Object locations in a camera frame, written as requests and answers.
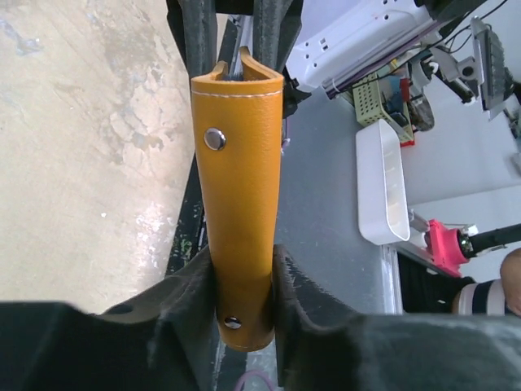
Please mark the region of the green perforated basket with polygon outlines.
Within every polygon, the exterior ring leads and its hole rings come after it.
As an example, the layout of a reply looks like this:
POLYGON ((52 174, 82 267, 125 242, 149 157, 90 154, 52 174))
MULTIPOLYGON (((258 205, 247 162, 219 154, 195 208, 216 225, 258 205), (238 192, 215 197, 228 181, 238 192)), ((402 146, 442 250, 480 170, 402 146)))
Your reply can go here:
POLYGON ((352 96, 360 125, 384 120, 395 130, 402 146, 414 143, 408 103, 402 96, 399 77, 379 80, 379 75, 373 72, 352 88, 352 96))

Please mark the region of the yellow leather card holder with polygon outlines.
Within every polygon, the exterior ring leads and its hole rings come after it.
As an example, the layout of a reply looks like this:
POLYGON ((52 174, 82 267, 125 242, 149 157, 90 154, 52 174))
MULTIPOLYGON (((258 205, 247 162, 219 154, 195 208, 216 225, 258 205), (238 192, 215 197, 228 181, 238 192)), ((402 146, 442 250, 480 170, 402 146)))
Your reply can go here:
POLYGON ((217 278, 217 320, 232 349, 274 337, 272 269, 282 157, 283 76, 239 50, 242 76, 226 62, 191 80, 195 154, 217 278))

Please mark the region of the white plastic tray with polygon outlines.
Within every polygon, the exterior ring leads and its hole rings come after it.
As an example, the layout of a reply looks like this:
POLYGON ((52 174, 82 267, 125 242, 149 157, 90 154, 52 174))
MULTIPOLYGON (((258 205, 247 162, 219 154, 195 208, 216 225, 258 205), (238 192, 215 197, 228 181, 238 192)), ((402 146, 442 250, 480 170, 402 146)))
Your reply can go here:
POLYGON ((372 244, 406 242, 409 214, 401 145, 384 120, 356 133, 357 209, 361 235, 372 244))

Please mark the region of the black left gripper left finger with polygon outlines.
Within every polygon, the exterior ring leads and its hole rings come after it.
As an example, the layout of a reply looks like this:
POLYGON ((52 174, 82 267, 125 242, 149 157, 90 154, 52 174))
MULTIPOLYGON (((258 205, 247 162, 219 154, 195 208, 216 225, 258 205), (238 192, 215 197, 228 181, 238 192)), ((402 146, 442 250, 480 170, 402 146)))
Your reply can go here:
POLYGON ((208 390, 215 279, 207 249, 102 314, 64 302, 1 304, 4 390, 208 390))

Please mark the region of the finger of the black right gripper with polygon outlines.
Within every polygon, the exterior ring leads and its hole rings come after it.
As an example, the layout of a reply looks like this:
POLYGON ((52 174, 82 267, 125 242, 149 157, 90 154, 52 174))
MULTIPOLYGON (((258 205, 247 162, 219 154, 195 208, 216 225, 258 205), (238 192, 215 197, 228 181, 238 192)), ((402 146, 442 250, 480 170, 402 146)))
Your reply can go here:
POLYGON ((303 0, 253 2, 253 57, 281 72, 302 27, 303 0))
POLYGON ((167 0, 167 21, 189 77, 209 73, 217 61, 214 0, 167 0))

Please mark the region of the pink tool holder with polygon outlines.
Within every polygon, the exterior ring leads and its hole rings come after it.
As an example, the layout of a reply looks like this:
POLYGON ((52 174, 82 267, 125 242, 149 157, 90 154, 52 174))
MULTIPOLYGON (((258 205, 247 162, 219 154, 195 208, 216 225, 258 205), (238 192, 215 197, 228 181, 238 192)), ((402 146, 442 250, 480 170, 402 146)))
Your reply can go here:
POLYGON ((426 233, 427 251, 435 267, 453 277, 461 277, 461 265, 469 262, 473 254, 468 234, 459 228, 448 228, 431 219, 426 233))

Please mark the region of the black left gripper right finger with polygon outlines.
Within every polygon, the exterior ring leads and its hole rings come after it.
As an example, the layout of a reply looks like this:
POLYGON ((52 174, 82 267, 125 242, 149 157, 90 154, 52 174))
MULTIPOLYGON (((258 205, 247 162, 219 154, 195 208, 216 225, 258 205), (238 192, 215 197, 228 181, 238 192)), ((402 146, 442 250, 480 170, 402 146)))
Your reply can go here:
POLYGON ((274 247, 278 383, 286 390, 517 390, 514 317, 363 314, 274 247))

